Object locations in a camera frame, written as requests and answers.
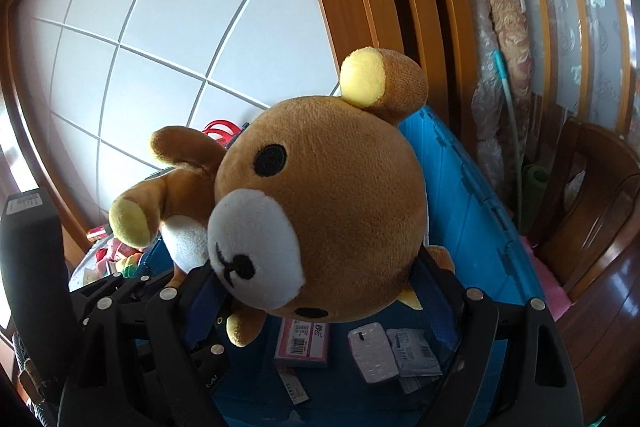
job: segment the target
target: brown plush toy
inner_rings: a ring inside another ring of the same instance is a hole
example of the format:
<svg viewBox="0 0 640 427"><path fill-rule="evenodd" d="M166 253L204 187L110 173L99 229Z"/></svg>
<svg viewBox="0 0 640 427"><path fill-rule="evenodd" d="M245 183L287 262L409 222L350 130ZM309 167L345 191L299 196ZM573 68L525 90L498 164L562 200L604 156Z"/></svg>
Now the brown plush toy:
<svg viewBox="0 0 640 427"><path fill-rule="evenodd" d="M111 207L128 245L160 230L172 285L210 261L235 297L237 346L267 313L347 322L396 299L420 308L409 274L428 225L424 178L396 126L426 103L427 78L404 55L364 48L343 62L340 89L277 103L228 152L187 127L157 131L152 151L176 168ZM429 250L453 270L444 248Z"/></svg>

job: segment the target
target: blue plastic bin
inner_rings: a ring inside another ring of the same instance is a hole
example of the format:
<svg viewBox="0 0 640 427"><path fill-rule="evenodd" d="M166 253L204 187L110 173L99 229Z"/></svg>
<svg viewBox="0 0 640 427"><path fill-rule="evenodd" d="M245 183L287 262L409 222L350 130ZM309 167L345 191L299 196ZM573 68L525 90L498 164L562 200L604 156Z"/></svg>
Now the blue plastic bin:
<svg viewBox="0 0 640 427"><path fill-rule="evenodd" d="M430 242L449 249L463 285L480 287L495 300L508 303L524 304L534 296L542 297L517 231L449 129L428 108L402 122L400 129L424 170ZM170 260L159 241L145 255L140 269L158 273L167 266ZM361 321L331 325L329 367L296 369L311 400L295 407L273 364L280 320L268 317L262 333L246 347L232 346L223 335L231 372L218 386L214 399L229 426L415 425L435 397L436 384L409 395L402 393L397 382L365 384L351 357L347 333L373 321L385 328L430 331L422 312L399 303ZM488 414L505 348L505 341L494 344L469 427L481 425Z"/></svg>

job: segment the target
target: bear eye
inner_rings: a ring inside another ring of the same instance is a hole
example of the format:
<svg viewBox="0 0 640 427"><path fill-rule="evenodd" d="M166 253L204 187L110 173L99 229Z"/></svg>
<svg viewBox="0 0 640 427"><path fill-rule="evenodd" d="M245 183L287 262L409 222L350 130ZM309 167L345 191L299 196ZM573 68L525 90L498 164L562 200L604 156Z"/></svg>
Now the bear eye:
<svg viewBox="0 0 640 427"><path fill-rule="evenodd" d="M284 169L287 162L287 151L282 145L271 144L255 155L254 171L258 176L268 178Z"/></svg>

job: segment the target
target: rolled green mat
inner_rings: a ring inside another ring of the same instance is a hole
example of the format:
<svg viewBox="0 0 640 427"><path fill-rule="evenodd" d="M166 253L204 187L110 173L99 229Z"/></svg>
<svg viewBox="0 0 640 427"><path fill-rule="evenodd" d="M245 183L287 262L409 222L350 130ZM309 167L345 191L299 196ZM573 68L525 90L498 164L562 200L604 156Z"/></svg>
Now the rolled green mat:
<svg viewBox="0 0 640 427"><path fill-rule="evenodd" d="M522 235L529 233L536 219L548 181L549 174L538 165L530 164L522 169Z"/></svg>

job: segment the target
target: pink cushion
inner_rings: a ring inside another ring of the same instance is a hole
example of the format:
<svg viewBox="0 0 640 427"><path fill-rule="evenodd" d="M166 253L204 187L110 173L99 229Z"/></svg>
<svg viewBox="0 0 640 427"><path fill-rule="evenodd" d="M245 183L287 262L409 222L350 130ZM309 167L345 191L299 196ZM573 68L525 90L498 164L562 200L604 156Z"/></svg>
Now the pink cushion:
<svg viewBox="0 0 640 427"><path fill-rule="evenodd" d="M521 236L520 239L522 240L525 250L527 250L527 253L529 254L531 264L538 275L542 291L545 293L546 304L548 304L549 311L551 311L551 316L556 321L564 315L564 312L567 311L573 303L562 289L558 279L556 279L553 273L551 273L551 270L549 270L546 264L534 255L533 249L531 248L529 241L527 241L527 238Z"/></svg>

